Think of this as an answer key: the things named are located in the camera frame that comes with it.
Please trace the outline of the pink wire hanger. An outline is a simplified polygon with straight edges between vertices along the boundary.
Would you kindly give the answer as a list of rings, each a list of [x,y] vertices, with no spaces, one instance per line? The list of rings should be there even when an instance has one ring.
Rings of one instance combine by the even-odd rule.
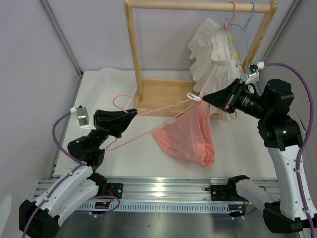
[[[140,113],[140,115],[137,115],[136,122],[132,122],[132,129],[128,129],[128,139],[124,139],[122,141],[119,139],[115,139],[106,147],[106,151],[110,152],[110,151],[117,150],[144,136],[149,135],[153,131],[161,128],[163,125],[169,122],[175,121],[177,117],[186,113],[189,109],[193,107],[193,105],[196,102],[200,102],[201,100],[202,100],[201,97],[194,95],[192,93],[188,93],[187,99],[179,102],[178,104],[172,104],[162,108],[151,110],[149,112]],[[177,106],[182,106],[185,103],[189,103],[189,105],[186,106],[185,109],[182,109],[181,112],[176,113],[176,115],[174,116],[167,117],[165,119],[163,119],[163,117],[160,117],[160,116],[159,117],[149,116],[149,118],[146,117],[147,114],[160,112],[163,109],[176,108]]]

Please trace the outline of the pink skirt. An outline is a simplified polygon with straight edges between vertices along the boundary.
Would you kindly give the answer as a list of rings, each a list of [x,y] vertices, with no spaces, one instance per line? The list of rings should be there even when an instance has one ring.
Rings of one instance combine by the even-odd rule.
[[[179,116],[175,123],[165,124],[152,137],[168,156],[208,168],[215,160],[210,107],[205,101]]]

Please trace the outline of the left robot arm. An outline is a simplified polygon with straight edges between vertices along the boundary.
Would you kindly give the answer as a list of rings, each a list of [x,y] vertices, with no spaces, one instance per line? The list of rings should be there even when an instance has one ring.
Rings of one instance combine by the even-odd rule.
[[[20,205],[19,229],[23,232],[23,237],[56,237],[64,221],[91,199],[106,199],[107,206],[116,201],[115,209],[119,207],[121,195],[112,192],[107,178],[96,172],[105,154],[100,146],[110,136],[121,138],[138,111],[135,108],[120,111],[96,110],[94,127],[90,133],[69,142],[67,149],[64,149],[56,138],[56,127],[64,118],[85,110],[82,106],[71,108],[53,125],[55,144],[73,164],[37,199],[25,200]]]

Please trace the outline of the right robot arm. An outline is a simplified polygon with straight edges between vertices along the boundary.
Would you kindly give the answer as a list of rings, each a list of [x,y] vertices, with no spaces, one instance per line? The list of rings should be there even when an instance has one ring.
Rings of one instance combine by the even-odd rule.
[[[263,93],[249,91],[236,79],[227,88],[204,95],[202,99],[233,113],[240,110],[258,120],[258,132],[272,158],[279,197],[274,197],[245,175],[227,182],[226,194],[232,200],[240,197],[251,202],[261,213],[273,233],[290,234],[317,226],[317,210],[309,197],[300,150],[304,143],[299,125],[289,116],[294,99],[291,85],[280,79],[270,80]]]

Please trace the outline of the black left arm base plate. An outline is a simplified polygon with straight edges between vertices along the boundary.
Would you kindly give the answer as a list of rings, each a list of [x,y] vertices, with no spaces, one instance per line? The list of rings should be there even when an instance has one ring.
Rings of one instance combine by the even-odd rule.
[[[122,198],[123,195],[123,187],[122,183],[105,183],[102,186],[99,186],[98,196],[114,196],[119,199]]]

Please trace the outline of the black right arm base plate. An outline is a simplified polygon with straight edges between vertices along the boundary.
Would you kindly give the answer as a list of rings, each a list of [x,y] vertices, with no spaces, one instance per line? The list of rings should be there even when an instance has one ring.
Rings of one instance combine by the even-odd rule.
[[[248,201],[239,196],[235,187],[230,185],[210,185],[205,191],[211,195],[212,201]]]

